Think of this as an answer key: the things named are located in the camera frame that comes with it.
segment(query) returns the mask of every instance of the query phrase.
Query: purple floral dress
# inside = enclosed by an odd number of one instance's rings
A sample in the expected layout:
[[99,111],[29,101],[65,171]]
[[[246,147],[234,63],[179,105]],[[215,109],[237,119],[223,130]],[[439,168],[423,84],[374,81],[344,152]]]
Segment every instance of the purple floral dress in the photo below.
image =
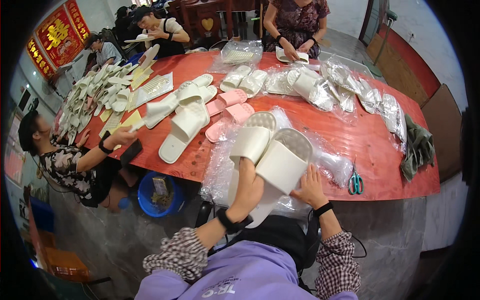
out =
[[[326,0],[312,0],[310,4],[299,7],[294,0],[268,0],[278,9],[275,23],[278,32],[286,38],[295,49],[305,43],[310,36],[318,31],[318,20],[325,18],[330,10]],[[265,51],[275,52],[279,46],[272,36],[268,36]],[[311,59],[317,59],[320,54],[318,44],[308,51]]]

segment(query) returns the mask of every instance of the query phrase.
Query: red table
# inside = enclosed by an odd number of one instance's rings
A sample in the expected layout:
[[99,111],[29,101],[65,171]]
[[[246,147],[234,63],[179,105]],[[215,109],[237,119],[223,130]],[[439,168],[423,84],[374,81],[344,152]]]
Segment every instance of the red table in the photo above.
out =
[[[173,71],[173,84],[176,89],[184,81],[204,74],[212,63],[213,56],[217,53],[201,52],[160,59],[152,66],[154,73],[150,75],[150,78]],[[265,70],[279,63],[274,53],[264,53],[259,68]],[[218,86],[224,76],[224,74],[213,74],[214,82],[212,84]],[[405,113],[409,114],[420,126],[427,128],[420,107],[415,101],[379,81],[374,81],[374,85],[380,91],[384,90],[393,95]],[[160,101],[166,95],[153,101]],[[324,192],[331,200],[406,199],[440,192],[436,158],[435,167],[421,167],[412,182],[408,183],[403,178],[399,167],[403,154],[393,148],[389,140],[391,134],[386,129],[382,118],[379,115],[367,113],[358,101],[356,103],[358,120],[354,124],[345,123],[335,117],[333,113],[321,112],[307,102],[298,99],[258,96],[248,100],[248,103],[253,106],[255,111],[269,110],[272,106],[279,105],[291,120],[297,121],[294,122],[294,127],[299,128],[298,126],[300,126],[308,132],[321,134],[337,152],[352,161],[355,155],[357,156],[356,166],[365,184],[364,193],[349,195],[346,189],[341,190],[333,183],[324,180]],[[140,106],[138,111],[142,117],[145,116],[146,105]],[[126,112],[122,121],[125,121],[132,113],[133,111]],[[171,117],[172,115],[168,116],[151,130],[142,127],[138,131],[138,138],[144,149],[131,163],[149,170],[201,182],[212,146],[205,137],[205,130],[220,116],[211,118],[210,125],[200,131],[200,134],[194,138],[176,163],[167,164],[158,156],[158,149],[170,132]],[[87,126],[91,131],[85,147],[92,148],[98,145],[100,142],[98,133],[103,125],[104,123],[99,117],[92,117]],[[81,133],[77,135],[75,141],[78,142],[80,137]],[[110,156],[119,159],[126,148],[123,146]]]

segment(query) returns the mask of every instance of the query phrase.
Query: red banner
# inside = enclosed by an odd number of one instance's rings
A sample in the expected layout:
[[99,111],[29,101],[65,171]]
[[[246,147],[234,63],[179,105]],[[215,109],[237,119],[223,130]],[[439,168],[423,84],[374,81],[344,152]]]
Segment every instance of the red banner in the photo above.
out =
[[40,47],[36,43],[33,36],[28,40],[26,48],[28,56],[30,57],[38,71],[43,75],[46,80],[50,79],[55,73],[55,70],[52,68],[48,60],[43,57],[42,51],[40,50]]
[[71,62],[84,48],[63,5],[48,16],[35,32],[43,51],[56,68]]
[[67,8],[67,14],[70,17],[70,21],[72,22],[77,35],[82,42],[84,42],[90,34],[90,30],[88,30],[87,23],[78,9],[77,2],[75,0],[68,0],[65,3],[65,7]]

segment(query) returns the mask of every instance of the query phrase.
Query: purple shirt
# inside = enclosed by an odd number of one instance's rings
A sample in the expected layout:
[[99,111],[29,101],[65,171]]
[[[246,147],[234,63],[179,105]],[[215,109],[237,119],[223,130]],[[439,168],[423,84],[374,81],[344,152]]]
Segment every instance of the purple shirt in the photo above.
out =
[[[316,299],[298,286],[290,255],[253,241],[237,242],[210,256],[202,274],[190,285],[171,271],[154,270],[142,280],[135,300]],[[330,300],[358,298],[345,291]]]

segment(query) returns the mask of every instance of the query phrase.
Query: blue bucket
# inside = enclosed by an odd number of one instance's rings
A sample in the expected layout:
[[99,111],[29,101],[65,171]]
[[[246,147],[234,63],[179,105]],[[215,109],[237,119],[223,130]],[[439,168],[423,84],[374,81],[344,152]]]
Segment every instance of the blue bucket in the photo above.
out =
[[[163,176],[167,178],[171,182],[173,187],[172,203],[166,210],[164,210],[158,204],[152,202],[151,197],[155,192],[152,178],[156,176]],[[140,182],[140,186],[138,187],[138,203],[147,215],[153,217],[162,217],[177,214],[184,207],[185,196],[183,194],[182,188],[175,183],[173,176],[152,171],[145,175],[145,177]]]

